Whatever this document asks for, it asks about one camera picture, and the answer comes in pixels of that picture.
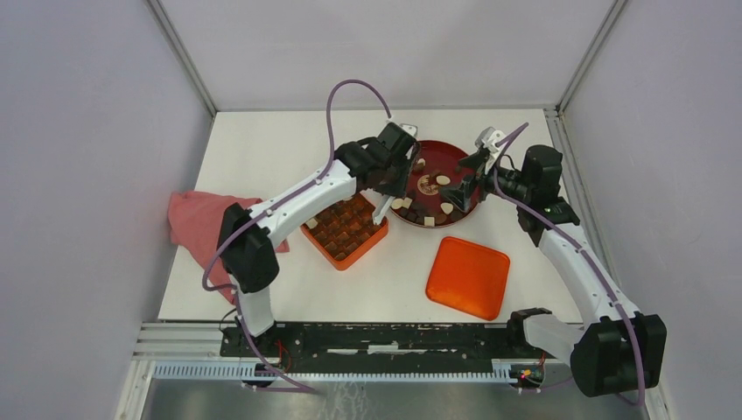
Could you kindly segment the metal serving tongs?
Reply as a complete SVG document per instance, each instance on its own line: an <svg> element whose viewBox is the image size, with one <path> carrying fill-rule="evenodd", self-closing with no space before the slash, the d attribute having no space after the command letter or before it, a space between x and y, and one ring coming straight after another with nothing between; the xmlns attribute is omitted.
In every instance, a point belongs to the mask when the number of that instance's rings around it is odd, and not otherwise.
<svg viewBox="0 0 742 420"><path fill-rule="evenodd" d="M391 195L382 195L372 213L372 222L379 226L382 224L386 212L390 209L391 204L396 198Z"/></svg>

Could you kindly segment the orange chocolate box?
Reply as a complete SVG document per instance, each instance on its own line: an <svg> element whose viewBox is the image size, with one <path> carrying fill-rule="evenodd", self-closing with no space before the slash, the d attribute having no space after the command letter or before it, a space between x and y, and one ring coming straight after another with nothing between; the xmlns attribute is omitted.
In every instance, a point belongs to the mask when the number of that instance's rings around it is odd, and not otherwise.
<svg viewBox="0 0 742 420"><path fill-rule="evenodd" d="M311 217L301 231L338 271L354 265L389 232L386 217L374 224L375 206L362 194L339 201Z"/></svg>

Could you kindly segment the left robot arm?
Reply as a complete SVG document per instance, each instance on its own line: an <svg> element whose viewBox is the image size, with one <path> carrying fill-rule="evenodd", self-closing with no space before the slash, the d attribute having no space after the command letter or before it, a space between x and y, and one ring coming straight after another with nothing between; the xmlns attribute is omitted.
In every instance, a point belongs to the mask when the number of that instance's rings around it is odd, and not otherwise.
<svg viewBox="0 0 742 420"><path fill-rule="evenodd" d="M376 136L341 144L324 167L275 198L225 211L216 256L231 277L246 350L260 357L275 345L270 285L279 273L277 246L311 217L365 190L382 196L371 216L382 224L406 193L419 150L417 126L388 122Z"/></svg>

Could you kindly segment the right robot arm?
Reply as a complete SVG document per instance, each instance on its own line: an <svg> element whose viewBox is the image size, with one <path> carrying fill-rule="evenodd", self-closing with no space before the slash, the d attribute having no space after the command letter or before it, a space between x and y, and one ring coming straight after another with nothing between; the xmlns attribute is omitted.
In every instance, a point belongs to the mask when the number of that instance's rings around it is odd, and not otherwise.
<svg viewBox="0 0 742 420"><path fill-rule="evenodd" d="M560 195L562 153L531 146L520 169L502 167L504 155L481 146L461 158L455 171L465 176L442 188L441 196L461 211L489 194L514 204L522 231L563 280L583 324L569 325L545 308L514 311L507 350L527 357L540 349L570 368L585 396L625 398L633 391L633 405L642 405L660 380L667 327L620 291L592 250L576 212Z"/></svg>

